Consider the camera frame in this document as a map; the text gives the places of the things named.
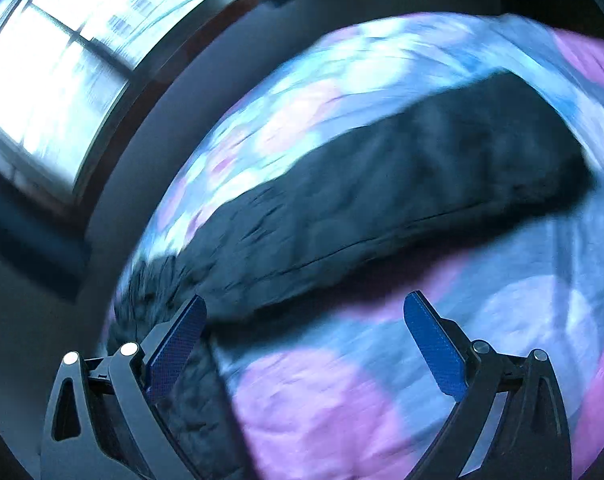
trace metal bolt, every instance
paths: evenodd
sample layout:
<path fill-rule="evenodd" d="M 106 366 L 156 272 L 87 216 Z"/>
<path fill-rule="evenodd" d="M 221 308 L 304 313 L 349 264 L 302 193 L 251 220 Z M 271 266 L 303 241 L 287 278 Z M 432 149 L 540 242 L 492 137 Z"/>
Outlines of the metal bolt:
<path fill-rule="evenodd" d="M 122 345 L 122 348 L 120 348 L 120 352 L 122 352 L 122 355 L 125 355 L 125 356 L 133 355 L 137 351 L 138 351 L 137 343 L 124 343 L 124 345 Z"/>
<path fill-rule="evenodd" d="M 544 350 L 540 350 L 539 348 L 536 348 L 533 351 L 533 357 L 538 361 L 546 361 L 548 359 L 546 352 Z"/>
<path fill-rule="evenodd" d="M 491 346 L 486 341 L 478 339 L 473 343 L 473 350 L 478 354 L 488 354 L 489 350 L 491 350 Z"/>
<path fill-rule="evenodd" d="M 62 358 L 62 362 L 65 365 L 72 365 L 80 358 L 80 354 L 77 352 L 69 352 Z"/>

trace window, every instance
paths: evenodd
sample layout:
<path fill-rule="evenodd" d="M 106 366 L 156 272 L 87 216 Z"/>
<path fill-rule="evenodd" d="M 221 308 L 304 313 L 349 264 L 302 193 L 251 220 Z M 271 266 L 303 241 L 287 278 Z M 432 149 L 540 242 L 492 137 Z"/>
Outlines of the window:
<path fill-rule="evenodd" d="M 202 1 L 16 0 L 0 28 L 2 145 L 72 195 L 138 64 Z"/>

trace window frame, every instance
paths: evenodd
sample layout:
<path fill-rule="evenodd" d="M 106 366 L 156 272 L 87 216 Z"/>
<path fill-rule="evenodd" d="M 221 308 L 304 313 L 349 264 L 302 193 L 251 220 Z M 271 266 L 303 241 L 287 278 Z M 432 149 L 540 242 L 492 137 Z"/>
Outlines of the window frame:
<path fill-rule="evenodd" d="M 3 12 L 0 33 L 23 1 L 12 0 Z M 46 13 L 62 30 L 71 34 L 73 41 L 122 73 L 127 84 L 106 112 L 71 189 L 37 158 L 12 142 L 1 128 L 0 177 L 9 180 L 28 200 L 35 200 L 58 218 L 86 226 L 111 171 L 166 89 L 206 46 L 258 3 L 259 0 L 203 0 L 133 69 L 108 49 L 82 38 L 82 27 L 72 30 Z"/>

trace red-brown window trim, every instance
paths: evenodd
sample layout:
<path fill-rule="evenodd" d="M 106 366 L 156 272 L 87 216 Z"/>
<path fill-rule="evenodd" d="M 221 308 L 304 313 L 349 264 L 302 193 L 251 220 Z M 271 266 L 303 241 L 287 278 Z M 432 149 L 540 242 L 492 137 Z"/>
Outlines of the red-brown window trim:
<path fill-rule="evenodd" d="M 44 187 L 29 180 L 19 168 L 0 151 L 0 179 L 11 182 L 21 191 L 23 199 L 35 202 L 74 230 L 83 231 L 88 224 L 99 197 L 135 132 L 162 95 L 186 67 L 227 28 L 255 9 L 260 0 L 234 0 L 213 18 L 205 22 L 170 55 L 157 70 L 154 78 L 139 92 L 117 124 L 105 149 L 96 161 L 86 185 L 76 203 L 64 204 Z"/>

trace bedsheet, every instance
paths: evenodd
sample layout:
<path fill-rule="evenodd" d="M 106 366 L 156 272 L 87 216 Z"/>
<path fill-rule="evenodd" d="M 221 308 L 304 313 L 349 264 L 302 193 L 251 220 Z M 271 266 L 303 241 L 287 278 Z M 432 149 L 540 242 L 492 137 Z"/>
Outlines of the bedsheet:
<path fill-rule="evenodd" d="M 415 288 L 499 352 L 548 351 L 575 478 L 604 446 L 601 41 L 517 16 L 458 14 L 388 18 L 325 36 L 208 134 L 154 213 L 116 294 L 136 261 L 180 251 L 218 206 L 309 150 L 499 70 L 526 80 L 566 121 L 588 158 L 592 190 L 569 213 L 400 254 L 306 299 L 307 308 L 216 330 L 220 373 L 263 478 L 404 478 L 452 407 L 402 322 L 402 300 Z M 496 403 L 492 420 L 499 411 Z M 481 455 L 478 446 L 466 470 Z"/>

